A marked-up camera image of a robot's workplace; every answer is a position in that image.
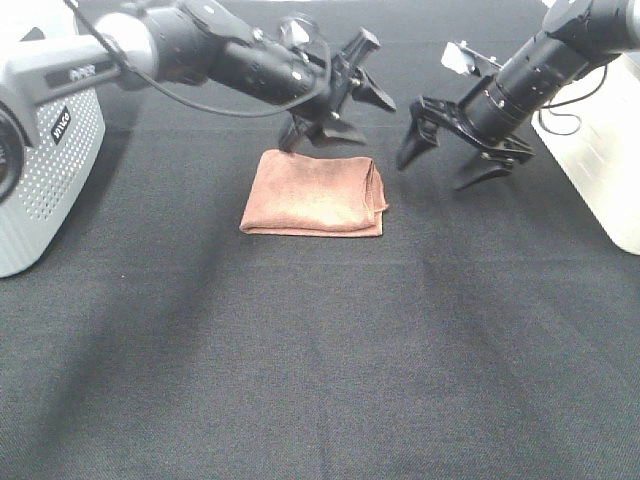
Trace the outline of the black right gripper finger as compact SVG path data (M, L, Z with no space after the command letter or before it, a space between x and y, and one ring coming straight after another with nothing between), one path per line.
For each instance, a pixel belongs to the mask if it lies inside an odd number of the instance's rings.
M501 162L481 161L478 163L470 161L454 175L453 189L461 191L477 183L508 176L511 173L512 167Z
M435 117L429 112L412 119L407 134L396 153L398 170L405 170L420 155L439 146L439 127Z

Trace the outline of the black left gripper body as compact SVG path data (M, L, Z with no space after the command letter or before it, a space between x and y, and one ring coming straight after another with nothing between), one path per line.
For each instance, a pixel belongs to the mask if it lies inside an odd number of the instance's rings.
M280 150L292 152L305 138L312 143L312 134L323 123L347 122L342 119L342 106L348 97L358 101L358 69L364 69L362 63L366 57L379 48L377 37L362 28L333 56L327 66L330 74L328 91L294 109L291 119L281 131L278 141Z

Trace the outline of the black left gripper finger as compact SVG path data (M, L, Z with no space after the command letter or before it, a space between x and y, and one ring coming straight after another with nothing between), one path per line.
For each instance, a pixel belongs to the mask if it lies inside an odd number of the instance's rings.
M348 122L326 122L321 124L312 134L313 146L334 146L339 144L366 143L366 137L355 126Z
M366 70L358 69L358 80L357 100L359 102L379 107L387 112L396 111L395 101L377 85Z

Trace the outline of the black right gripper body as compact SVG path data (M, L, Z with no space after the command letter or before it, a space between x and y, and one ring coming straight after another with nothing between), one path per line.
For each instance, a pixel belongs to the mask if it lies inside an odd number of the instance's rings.
M474 146L488 161L512 163L527 162L533 155L530 145L515 135L504 135L499 140L489 140L467 119L460 104L452 101L421 96L409 107L411 121L420 114L431 113L439 129L446 129Z

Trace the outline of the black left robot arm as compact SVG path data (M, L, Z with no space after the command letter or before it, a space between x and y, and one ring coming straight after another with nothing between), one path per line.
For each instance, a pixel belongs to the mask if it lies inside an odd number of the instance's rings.
M316 22L284 18L276 38L215 1L138 4L86 24L82 35L13 43L1 56L1 194L16 189L25 149L39 143L37 109L98 85L125 90L215 81L290 114L278 146L360 144L361 132L341 117L347 99L394 111L394 100L364 69L379 48L366 29L332 52Z

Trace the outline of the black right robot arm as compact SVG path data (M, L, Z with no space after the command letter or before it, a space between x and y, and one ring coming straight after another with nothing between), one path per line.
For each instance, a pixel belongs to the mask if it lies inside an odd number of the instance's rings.
M410 105L396 166L403 170L437 147L437 133L446 129L477 150L456 173L455 189L507 176L533 155L514 133L525 120L564 86L638 48L638 2L557 1L539 32L504 65L481 68L480 81L459 102L421 96Z

